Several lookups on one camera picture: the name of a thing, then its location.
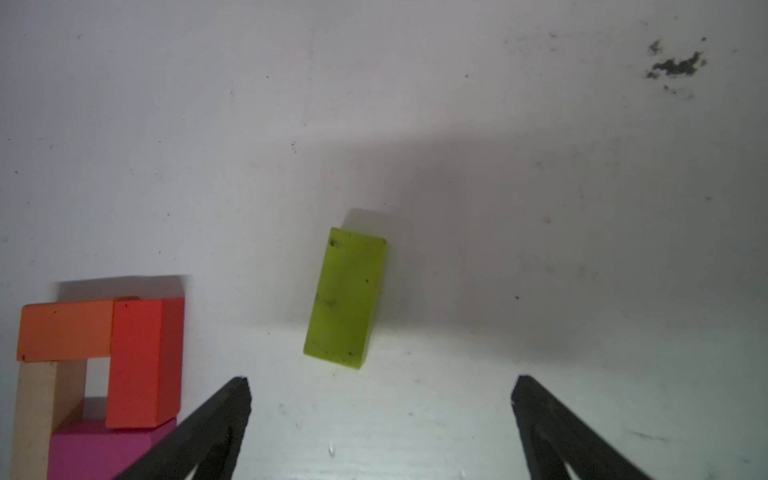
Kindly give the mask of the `magenta block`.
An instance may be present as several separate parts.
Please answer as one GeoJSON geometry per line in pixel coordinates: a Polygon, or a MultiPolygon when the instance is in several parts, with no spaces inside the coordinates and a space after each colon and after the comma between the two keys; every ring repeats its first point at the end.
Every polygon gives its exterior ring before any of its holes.
{"type": "Polygon", "coordinates": [[[50,440],[48,479],[113,479],[177,425],[176,419],[148,429],[109,429],[104,420],[82,420],[50,440]]]}

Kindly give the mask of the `thin wood block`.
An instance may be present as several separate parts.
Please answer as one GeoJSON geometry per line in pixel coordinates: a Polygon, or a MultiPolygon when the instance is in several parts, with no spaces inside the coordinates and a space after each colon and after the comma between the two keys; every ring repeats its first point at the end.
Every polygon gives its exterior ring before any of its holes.
{"type": "Polygon", "coordinates": [[[48,477],[51,436],[83,418],[87,362],[19,366],[10,461],[12,479],[48,477]]]}

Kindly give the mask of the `red block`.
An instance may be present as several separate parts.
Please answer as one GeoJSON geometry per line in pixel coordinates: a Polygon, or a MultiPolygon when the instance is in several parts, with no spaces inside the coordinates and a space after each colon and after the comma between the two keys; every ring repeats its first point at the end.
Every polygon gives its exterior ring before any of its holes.
{"type": "Polygon", "coordinates": [[[180,411],[183,298],[115,303],[106,426],[158,427],[180,411]]]}

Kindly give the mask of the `orange block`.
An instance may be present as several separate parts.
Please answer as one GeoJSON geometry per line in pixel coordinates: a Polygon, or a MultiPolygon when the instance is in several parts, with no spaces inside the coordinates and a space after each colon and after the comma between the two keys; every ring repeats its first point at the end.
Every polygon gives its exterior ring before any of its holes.
{"type": "Polygon", "coordinates": [[[137,297],[25,305],[17,342],[20,362],[111,356],[115,305],[137,297]]]}

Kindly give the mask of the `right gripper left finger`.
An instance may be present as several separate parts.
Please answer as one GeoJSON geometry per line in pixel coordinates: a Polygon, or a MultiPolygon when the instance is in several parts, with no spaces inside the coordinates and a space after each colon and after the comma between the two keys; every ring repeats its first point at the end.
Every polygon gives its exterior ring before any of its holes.
{"type": "Polygon", "coordinates": [[[120,479],[230,479],[251,413],[248,380],[234,377],[120,479]]]}

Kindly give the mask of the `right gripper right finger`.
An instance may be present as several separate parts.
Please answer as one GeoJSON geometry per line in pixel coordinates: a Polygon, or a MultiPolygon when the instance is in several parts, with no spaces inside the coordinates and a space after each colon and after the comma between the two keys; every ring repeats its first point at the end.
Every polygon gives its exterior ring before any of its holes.
{"type": "Polygon", "coordinates": [[[531,478],[650,479],[534,377],[518,377],[511,406],[531,478]]]}

